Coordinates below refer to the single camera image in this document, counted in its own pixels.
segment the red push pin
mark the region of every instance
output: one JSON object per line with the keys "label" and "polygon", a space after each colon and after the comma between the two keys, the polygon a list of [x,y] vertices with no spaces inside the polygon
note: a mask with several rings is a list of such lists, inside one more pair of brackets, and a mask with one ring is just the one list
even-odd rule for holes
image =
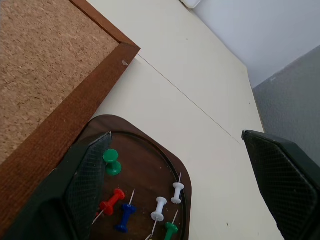
{"label": "red push pin", "polygon": [[96,218],[94,219],[92,224],[94,224],[97,221],[97,219],[102,215],[102,213],[111,216],[114,213],[114,205],[118,202],[118,200],[123,200],[126,197],[125,193],[120,188],[116,188],[113,191],[113,194],[114,195],[109,199],[109,201],[102,201],[100,203],[99,207],[101,212],[98,216],[96,215]]}

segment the blue push pin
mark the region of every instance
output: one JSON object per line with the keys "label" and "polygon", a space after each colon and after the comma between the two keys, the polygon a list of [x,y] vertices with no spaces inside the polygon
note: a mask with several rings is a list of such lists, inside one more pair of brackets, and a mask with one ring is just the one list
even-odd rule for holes
{"label": "blue push pin", "polygon": [[131,205],[132,199],[134,198],[135,195],[135,189],[133,190],[133,193],[131,195],[131,199],[129,204],[122,204],[122,210],[124,211],[123,216],[122,216],[122,220],[121,223],[118,225],[115,225],[114,228],[121,232],[121,233],[127,233],[128,232],[128,228],[127,228],[127,223],[129,220],[129,217],[131,214],[134,214],[136,212],[136,207]]}

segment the white desk surface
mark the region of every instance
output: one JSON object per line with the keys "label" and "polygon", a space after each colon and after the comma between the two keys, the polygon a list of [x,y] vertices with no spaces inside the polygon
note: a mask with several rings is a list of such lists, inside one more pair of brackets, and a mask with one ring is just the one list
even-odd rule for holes
{"label": "white desk surface", "polygon": [[93,117],[126,119],[184,163],[189,239],[282,240],[241,140],[263,131],[246,67],[177,0],[89,2],[141,47]]}

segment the cork surface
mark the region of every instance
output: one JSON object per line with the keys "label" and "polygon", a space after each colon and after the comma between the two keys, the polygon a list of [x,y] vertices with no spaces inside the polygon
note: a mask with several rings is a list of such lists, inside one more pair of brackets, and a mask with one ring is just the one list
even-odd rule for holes
{"label": "cork surface", "polygon": [[68,0],[0,6],[1,164],[118,43]]}

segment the brown tray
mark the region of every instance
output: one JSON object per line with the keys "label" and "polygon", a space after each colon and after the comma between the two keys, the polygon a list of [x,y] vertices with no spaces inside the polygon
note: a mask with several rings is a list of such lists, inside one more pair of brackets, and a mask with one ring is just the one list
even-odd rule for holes
{"label": "brown tray", "polygon": [[[122,164],[122,171],[117,176],[108,176],[104,178],[104,188],[102,199],[108,200],[113,195],[115,188],[121,188],[126,194],[125,199],[119,201],[114,206],[112,216],[102,216],[92,226],[91,240],[144,240],[151,233],[154,221],[150,214],[156,210],[157,197],[167,199],[167,204],[163,208],[162,214],[164,221],[158,222],[154,231],[153,239],[164,239],[166,235],[166,222],[172,222],[176,211],[179,210],[175,224],[179,228],[177,234],[174,234],[172,240],[182,239],[182,222],[186,218],[186,228],[184,240],[189,239],[190,212],[192,186],[187,169],[184,164],[171,152],[155,142],[149,136],[137,129],[128,121],[113,115],[100,115],[92,119],[83,130],[78,140],[94,136],[100,133],[112,131],[126,131],[138,134],[156,146],[158,146],[166,156],[171,160],[178,173],[182,173],[181,182],[184,184],[184,194],[186,197],[186,215],[183,213],[182,203],[173,204],[171,198],[174,196],[175,189],[172,184],[176,179],[160,154],[148,143],[138,138],[113,134],[112,149],[119,153],[119,162]],[[131,215],[127,227],[128,233],[120,233],[114,229],[114,225],[119,224],[123,215],[122,204],[128,204],[131,194],[135,189],[132,204],[137,211]]]}

